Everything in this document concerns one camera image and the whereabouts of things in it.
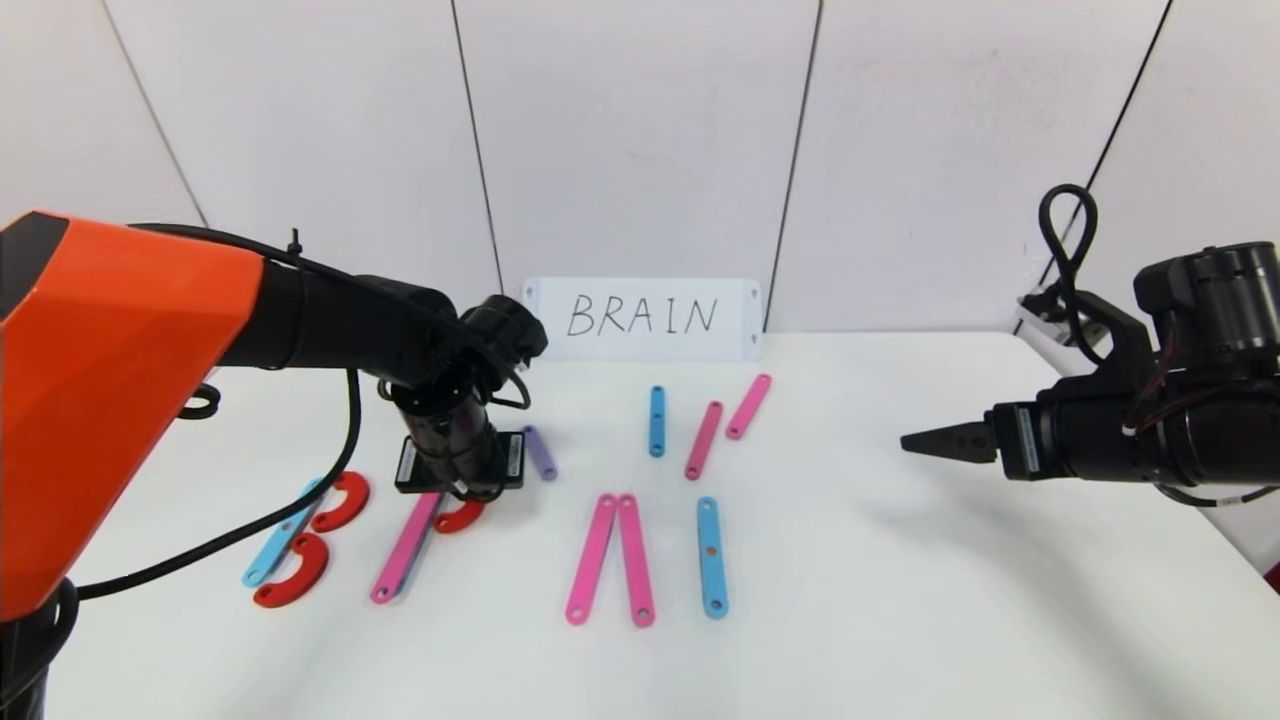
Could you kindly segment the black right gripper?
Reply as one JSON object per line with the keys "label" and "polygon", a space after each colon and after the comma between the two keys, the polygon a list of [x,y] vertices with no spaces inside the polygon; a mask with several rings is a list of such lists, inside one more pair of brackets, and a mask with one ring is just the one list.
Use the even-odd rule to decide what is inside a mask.
{"label": "black right gripper", "polygon": [[1121,432],[1123,397],[1044,389],[997,404],[982,420],[905,434],[908,454],[957,462],[1000,459],[1011,480],[1132,480],[1133,441]]}

